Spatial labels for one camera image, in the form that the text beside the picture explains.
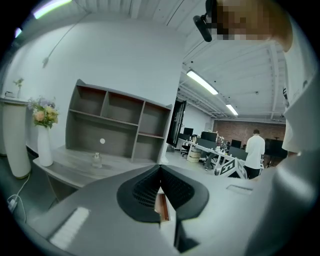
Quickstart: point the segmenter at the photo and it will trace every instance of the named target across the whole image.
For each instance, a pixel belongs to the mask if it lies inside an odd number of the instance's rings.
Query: white vase
[[[38,154],[42,166],[50,166],[54,163],[51,154],[49,128],[38,125]]]

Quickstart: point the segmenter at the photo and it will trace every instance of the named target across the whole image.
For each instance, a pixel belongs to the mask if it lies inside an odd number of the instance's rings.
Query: white t-shirt
[[[286,109],[288,109],[308,87],[319,68],[317,56],[307,37],[292,17],[290,17],[290,22],[293,42],[289,51],[284,53],[287,84],[286,87],[283,88],[283,96]],[[294,141],[294,135],[288,120],[286,121],[282,148],[295,153],[300,151]]]
[[[261,155],[265,153],[265,140],[259,135],[253,135],[246,143],[245,152],[248,153],[245,166],[260,169]]]

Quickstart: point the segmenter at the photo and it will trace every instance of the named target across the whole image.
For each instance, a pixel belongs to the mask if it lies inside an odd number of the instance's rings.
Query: brick wall
[[[286,126],[283,124],[221,120],[215,120],[213,125],[213,131],[218,131],[219,136],[223,136],[229,142],[232,140],[241,141],[241,145],[247,144],[248,139],[253,136],[254,129],[258,129],[260,136],[264,139],[279,137],[278,140],[283,141]]]

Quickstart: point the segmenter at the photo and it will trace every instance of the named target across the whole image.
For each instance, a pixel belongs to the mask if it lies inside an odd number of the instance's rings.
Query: black pants
[[[260,169],[252,169],[248,166],[244,166],[244,169],[246,170],[246,175],[248,176],[248,180],[251,180],[259,176]]]

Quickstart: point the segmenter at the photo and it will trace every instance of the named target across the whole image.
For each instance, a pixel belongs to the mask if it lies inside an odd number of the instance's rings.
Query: white ceiling
[[[272,41],[218,40],[216,36],[212,36],[212,42],[205,42],[193,23],[193,16],[206,12],[205,0],[72,0],[28,23],[39,31],[87,12],[116,12],[133,19],[149,19],[184,34],[185,55],[177,92],[180,100],[187,100],[216,119],[284,123],[281,115],[285,110],[282,88],[286,62],[281,46]],[[210,94],[189,78],[189,69],[201,75],[219,94]],[[238,117],[226,104],[236,109]]]

